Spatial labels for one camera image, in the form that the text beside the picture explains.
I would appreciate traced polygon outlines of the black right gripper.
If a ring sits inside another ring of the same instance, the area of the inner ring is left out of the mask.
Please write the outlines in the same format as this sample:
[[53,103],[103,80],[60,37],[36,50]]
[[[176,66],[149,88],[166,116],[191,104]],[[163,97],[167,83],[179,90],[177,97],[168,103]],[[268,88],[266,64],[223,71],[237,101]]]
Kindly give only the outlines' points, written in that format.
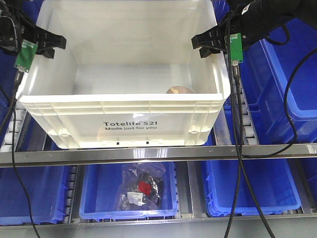
[[[273,45],[283,46],[290,41],[286,23],[294,18],[296,0],[228,0],[229,12],[222,21],[192,39],[193,49],[199,49],[200,57],[207,58],[220,54],[217,49],[225,49],[228,34],[240,33],[242,49],[247,50],[258,40],[266,39]],[[285,41],[279,42],[269,37],[270,32],[281,27]]]

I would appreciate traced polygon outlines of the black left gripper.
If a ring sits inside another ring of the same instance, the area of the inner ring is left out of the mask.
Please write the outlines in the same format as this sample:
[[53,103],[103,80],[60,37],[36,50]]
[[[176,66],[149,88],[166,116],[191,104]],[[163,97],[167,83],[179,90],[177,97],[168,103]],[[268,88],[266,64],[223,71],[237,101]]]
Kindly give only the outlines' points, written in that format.
[[0,49],[6,54],[21,51],[22,41],[38,45],[36,54],[53,59],[54,47],[66,49],[67,40],[43,28],[36,27],[34,19],[23,10],[22,0],[0,2]]

